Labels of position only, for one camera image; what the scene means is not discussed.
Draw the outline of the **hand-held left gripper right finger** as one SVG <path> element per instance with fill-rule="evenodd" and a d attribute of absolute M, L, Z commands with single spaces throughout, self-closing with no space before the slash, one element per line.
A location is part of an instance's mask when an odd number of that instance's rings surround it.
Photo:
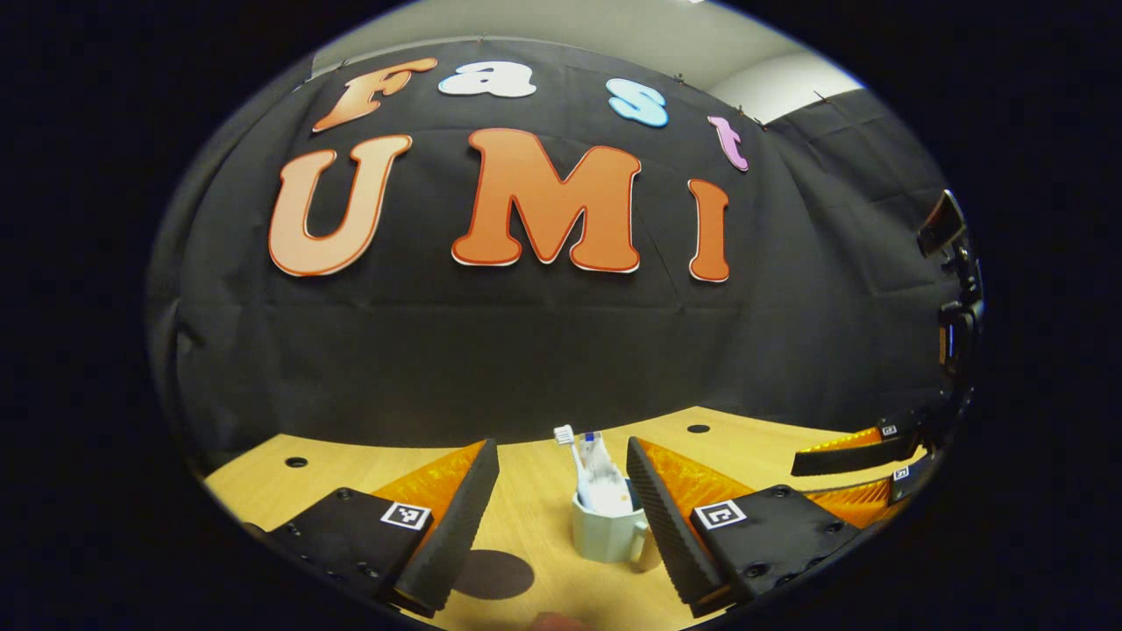
<path fill-rule="evenodd" d="M 629 436 L 628 475 L 678 598 L 696 618 L 817 571 L 861 531 L 789 485 L 749 490 L 638 436 Z"/>

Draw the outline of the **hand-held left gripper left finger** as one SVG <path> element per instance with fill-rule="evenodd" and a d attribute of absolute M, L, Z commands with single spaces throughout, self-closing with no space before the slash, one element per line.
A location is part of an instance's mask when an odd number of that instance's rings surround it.
<path fill-rule="evenodd" d="M 250 451 L 250 474 L 288 500 L 252 519 L 258 542 L 349 598 L 432 618 L 472 551 L 500 455 L 493 439 L 395 448 L 272 438 Z"/>

